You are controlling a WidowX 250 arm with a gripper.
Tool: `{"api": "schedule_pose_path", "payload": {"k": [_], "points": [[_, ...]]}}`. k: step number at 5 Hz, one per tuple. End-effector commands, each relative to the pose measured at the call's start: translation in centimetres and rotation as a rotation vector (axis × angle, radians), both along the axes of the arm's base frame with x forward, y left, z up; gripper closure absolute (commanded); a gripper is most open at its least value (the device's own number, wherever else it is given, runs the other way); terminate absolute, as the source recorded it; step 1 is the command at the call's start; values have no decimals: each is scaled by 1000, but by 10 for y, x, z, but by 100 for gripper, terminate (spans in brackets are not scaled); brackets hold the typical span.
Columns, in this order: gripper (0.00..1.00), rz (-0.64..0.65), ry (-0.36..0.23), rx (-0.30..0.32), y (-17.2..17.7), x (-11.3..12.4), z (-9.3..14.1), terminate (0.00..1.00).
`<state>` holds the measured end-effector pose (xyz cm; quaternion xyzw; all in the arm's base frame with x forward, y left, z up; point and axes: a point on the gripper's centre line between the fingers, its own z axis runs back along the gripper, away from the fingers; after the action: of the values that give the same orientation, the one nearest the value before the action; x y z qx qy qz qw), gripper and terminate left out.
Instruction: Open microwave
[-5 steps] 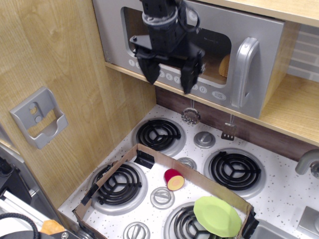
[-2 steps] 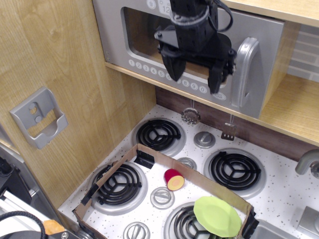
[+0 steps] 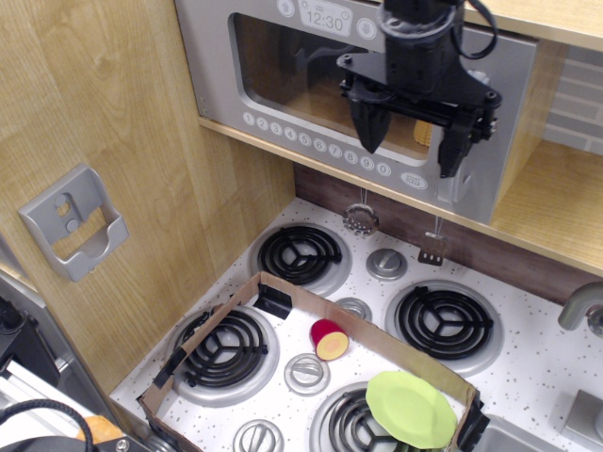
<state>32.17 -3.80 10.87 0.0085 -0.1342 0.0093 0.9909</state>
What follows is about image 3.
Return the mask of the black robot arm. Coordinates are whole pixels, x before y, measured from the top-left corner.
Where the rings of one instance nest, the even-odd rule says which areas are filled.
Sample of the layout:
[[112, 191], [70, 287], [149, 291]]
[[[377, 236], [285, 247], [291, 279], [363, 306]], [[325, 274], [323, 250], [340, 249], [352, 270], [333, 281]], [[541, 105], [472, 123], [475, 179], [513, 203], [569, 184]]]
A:
[[374, 153], [394, 113], [437, 125], [441, 178], [456, 175], [473, 144], [489, 139], [501, 95], [471, 75], [461, 60], [482, 59], [496, 47], [463, 49], [464, 2], [385, 1], [378, 10], [382, 53], [345, 54], [336, 64], [362, 146]]

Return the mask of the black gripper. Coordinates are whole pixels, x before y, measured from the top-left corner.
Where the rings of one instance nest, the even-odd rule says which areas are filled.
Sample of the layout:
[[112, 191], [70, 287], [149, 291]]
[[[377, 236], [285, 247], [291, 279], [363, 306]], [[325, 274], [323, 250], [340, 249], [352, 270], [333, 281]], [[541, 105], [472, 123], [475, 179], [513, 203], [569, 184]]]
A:
[[450, 123], [438, 148], [441, 178], [456, 176], [471, 147], [489, 140], [497, 127], [502, 96], [473, 77], [461, 59], [481, 59], [497, 44], [476, 54], [463, 49], [461, 18], [382, 18], [382, 53], [344, 54], [337, 66], [352, 122], [365, 150], [375, 151], [387, 135], [391, 115], [430, 123]]

